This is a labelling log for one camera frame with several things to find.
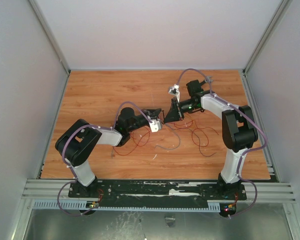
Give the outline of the black zip tie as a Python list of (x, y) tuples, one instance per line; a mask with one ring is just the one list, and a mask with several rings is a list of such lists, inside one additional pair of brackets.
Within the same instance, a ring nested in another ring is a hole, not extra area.
[(162, 114), (162, 117), (161, 117), (162, 124), (165, 125), (166, 124), (166, 122), (165, 122), (165, 111), (163, 109), (161, 110), (161, 114)]

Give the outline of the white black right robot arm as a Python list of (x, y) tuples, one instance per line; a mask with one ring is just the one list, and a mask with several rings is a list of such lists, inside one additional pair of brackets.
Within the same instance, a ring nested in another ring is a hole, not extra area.
[(218, 175), (217, 194), (222, 199), (229, 199), (241, 189), (241, 173), (246, 158), (246, 151), (250, 150), (258, 140), (252, 110), (248, 105), (231, 106), (230, 103), (220, 98), (212, 90), (203, 90), (203, 83), (192, 80), (186, 84), (189, 99), (180, 101), (179, 86), (175, 84), (169, 88), (168, 93), (174, 97), (171, 106), (164, 118), (164, 123), (181, 121), (185, 113), (196, 110), (209, 111), (221, 119), (222, 140), (227, 148), (225, 163)]

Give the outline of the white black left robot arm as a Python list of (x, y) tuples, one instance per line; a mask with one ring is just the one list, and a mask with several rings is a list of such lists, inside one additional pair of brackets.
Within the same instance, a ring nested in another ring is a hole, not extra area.
[(136, 115), (131, 107), (125, 107), (116, 117), (114, 127), (102, 127), (78, 119), (55, 143), (62, 161), (70, 168), (74, 183), (86, 197), (93, 197), (98, 190), (97, 177), (92, 172), (88, 158), (96, 145), (121, 147), (131, 138), (131, 133), (145, 126), (152, 132), (162, 129), (159, 119), (161, 109), (142, 109)]

